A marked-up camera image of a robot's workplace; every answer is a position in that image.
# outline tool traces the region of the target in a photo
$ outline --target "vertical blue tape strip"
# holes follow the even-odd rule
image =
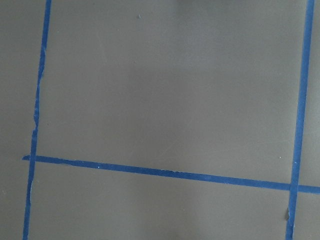
[[[40,81],[43,77],[44,70],[45,70],[46,49],[47,49],[49,21],[50,21],[50,8],[51,8],[51,0],[46,0],[44,21],[43,21],[43,30],[42,30],[41,50],[40,50],[40,61],[39,61],[39,69],[38,69],[38,80],[37,80],[37,86],[36,86],[34,115],[33,115],[35,127],[34,127],[34,130],[32,131],[32,139],[31,139],[29,174],[28,174],[28,183],[27,183],[26,199],[25,199],[22,240],[28,240],[28,235],[29,235],[29,223],[30,223],[30,211],[31,211],[31,190],[32,190],[32,183],[33,183],[34,175],[35,175],[38,126],[39,126]]]
[[[302,143],[304,134],[305,110],[308,88],[308,71],[311,47],[311,33],[314,15],[314,0],[308,0],[305,12],[305,24],[302,46],[301,70],[300,70],[300,87],[298,97],[298,107],[296,115],[295,138],[293,148],[293,161],[291,172],[291,187],[289,195],[289,219],[286,224],[285,240],[292,240],[294,237],[294,227],[296,218],[296,207],[299,187],[300,162],[302,153]]]

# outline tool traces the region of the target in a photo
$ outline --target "gray surface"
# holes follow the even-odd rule
[[[284,239],[288,192],[37,164],[31,240]]]
[[[320,195],[299,193],[295,217],[294,240],[320,238]]]
[[[320,186],[320,3],[314,9],[300,184]]]
[[[304,16],[291,0],[53,1],[38,154],[290,182]]]
[[[44,1],[0,1],[0,239],[21,239]]]

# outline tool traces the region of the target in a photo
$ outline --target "blue tape strip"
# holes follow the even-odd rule
[[[303,46],[302,46],[301,70],[300,70],[300,87],[299,87],[298,107],[297,107],[296,126],[295,126],[295,138],[294,138],[294,148],[293,148],[291,188],[290,188],[289,205],[288,205],[289,218],[286,224],[286,233],[285,233],[286,240],[292,240],[294,237],[299,174],[300,174],[300,162],[301,162],[305,110],[306,110],[306,100],[307,100],[309,58],[310,58],[314,5],[315,5],[314,0],[307,1],[305,23],[304,23]]]
[[[23,223],[23,236],[22,236],[23,240],[28,240],[28,235],[29,235],[31,190],[32,190],[32,183],[35,175],[37,140],[38,140],[40,82],[45,70],[46,48],[47,48],[49,20],[50,20],[50,8],[51,8],[51,0],[46,0],[43,30],[42,30],[42,42],[41,42],[41,50],[40,50],[40,61],[39,61],[39,68],[38,68],[38,80],[37,80],[37,86],[36,86],[34,114],[33,114],[35,128],[32,131],[32,139],[31,139],[29,174],[28,174],[28,184],[26,189],[25,210],[24,210],[24,223]]]
[[[308,194],[320,194],[320,187],[299,185],[298,191],[302,193],[308,193]]]
[[[27,156],[24,156],[22,159],[29,160],[29,157],[30,156],[27,155]],[[265,189],[287,190],[287,191],[289,191],[290,189],[290,184],[281,183],[281,182],[261,181],[261,180],[245,179],[245,178],[208,175],[208,174],[201,174],[201,173],[161,170],[161,169],[154,169],[154,168],[126,166],[126,165],[100,163],[100,162],[93,162],[93,161],[67,160],[67,159],[48,157],[48,156],[36,156],[36,161],[42,162],[42,163],[50,163],[50,164],[66,164],[66,165],[83,167],[83,168],[103,169],[103,170],[111,170],[111,171],[126,172],[126,173],[154,175],[154,176],[170,177],[170,178],[177,178],[177,179],[189,179],[189,180],[197,180],[197,181],[204,181],[204,182],[240,185],[240,186],[265,188]]]

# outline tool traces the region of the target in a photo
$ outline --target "gray floor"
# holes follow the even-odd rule
[[[0,2],[0,239],[21,239],[45,1]],[[300,184],[320,186],[315,5]],[[37,154],[290,183],[305,1],[53,0]],[[30,240],[278,240],[289,192],[36,163]],[[320,238],[299,193],[295,240]]]

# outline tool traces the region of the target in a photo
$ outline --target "floor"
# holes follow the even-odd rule
[[[320,238],[318,2],[4,0],[0,20],[0,239]]]

